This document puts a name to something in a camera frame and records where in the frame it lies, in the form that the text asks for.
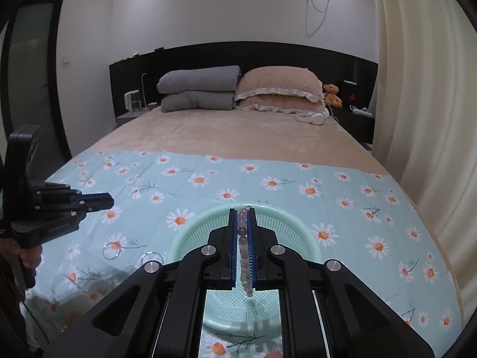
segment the pillow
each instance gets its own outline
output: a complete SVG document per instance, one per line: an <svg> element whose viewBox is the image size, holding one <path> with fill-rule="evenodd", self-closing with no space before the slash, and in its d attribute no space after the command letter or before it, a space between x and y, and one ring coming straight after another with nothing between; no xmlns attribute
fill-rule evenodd
<svg viewBox="0 0 477 358"><path fill-rule="evenodd" d="M183 92L168 95L161 102L162 113L186 109L232 110L235 107L233 92Z"/></svg>
<svg viewBox="0 0 477 358"><path fill-rule="evenodd" d="M323 112L328 114L323 102L310 102L304 97L288 95L260 94L241 100L238 107L243 110L257 109L265 112L282 112L297 114L312 114Z"/></svg>
<svg viewBox="0 0 477 358"><path fill-rule="evenodd" d="M157 90L161 94L177 94L188 90L233 92L241 76L239 66L170 71L161 77Z"/></svg>
<svg viewBox="0 0 477 358"><path fill-rule="evenodd" d="M324 99L323 85L311 71L299 67L260 67L246 73L237 85L235 100L257 94L305 97L311 102Z"/></svg>

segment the teddy bear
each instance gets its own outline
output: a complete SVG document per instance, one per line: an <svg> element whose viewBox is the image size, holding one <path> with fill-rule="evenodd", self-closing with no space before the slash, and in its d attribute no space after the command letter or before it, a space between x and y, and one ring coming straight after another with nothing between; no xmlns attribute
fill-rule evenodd
<svg viewBox="0 0 477 358"><path fill-rule="evenodd" d="M341 109L343 107L340 98L336 94L340 91L335 85L323 85L325 90L325 104Z"/></svg>

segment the metal bolt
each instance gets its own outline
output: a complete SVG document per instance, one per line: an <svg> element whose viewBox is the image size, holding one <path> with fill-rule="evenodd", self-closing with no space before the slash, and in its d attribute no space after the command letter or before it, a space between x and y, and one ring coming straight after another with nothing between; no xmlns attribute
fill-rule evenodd
<svg viewBox="0 0 477 358"><path fill-rule="evenodd" d="M341 269L341 264L337 260L330 260L326 263L326 267L333 272L339 271Z"/></svg>
<svg viewBox="0 0 477 358"><path fill-rule="evenodd" d="M285 248L281 245L273 245L271 248L270 248L270 251L273 253L273 254L276 254L276 255L280 255L280 254L283 254L285 253Z"/></svg>
<svg viewBox="0 0 477 358"><path fill-rule="evenodd" d="M154 273L159 269L159 263L156 261L149 261L146 265L144 265L144 270L147 273Z"/></svg>
<svg viewBox="0 0 477 358"><path fill-rule="evenodd" d="M215 253L216 249L215 249L215 246L206 245L200 251L202 252L204 256L211 256Z"/></svg>

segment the door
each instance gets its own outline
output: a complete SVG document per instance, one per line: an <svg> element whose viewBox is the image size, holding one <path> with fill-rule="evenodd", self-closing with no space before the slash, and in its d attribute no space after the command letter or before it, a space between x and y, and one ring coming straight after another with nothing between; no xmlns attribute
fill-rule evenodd
<svg viewBox="0 0 477 358"><path fill-rule="evenodd" d="M63 0L23 0L10 18L0 61L5 135L41 125L31 179L45 180L71 159L56 85L56 35Z"/></svg>

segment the door frame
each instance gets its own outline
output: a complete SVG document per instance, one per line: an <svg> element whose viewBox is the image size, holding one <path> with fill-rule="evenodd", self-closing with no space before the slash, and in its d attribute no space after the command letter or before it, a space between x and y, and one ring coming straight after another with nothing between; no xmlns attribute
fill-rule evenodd
<svg viewBox="0 0 477 358"><path fill-rule="evenodd" d="M21 7L41 3L53 4L47 45L47 85L49 91L49 106L52 112L53 127L58 139L61 154L63 155L64 160L68 161L72 156L64 131L63 118L61 117L58 85L56 80L56 40L58 36L58 25L60 22L60 12L63 0L22 0L8 22L7 29L5 31L5 38L3 40L0 60L0 108L3 119L3 129L5 131L5 137L8 139L8 136L13 132L8 96L8 59L10 53L11 36L13 33L17 12Z"/></svg>

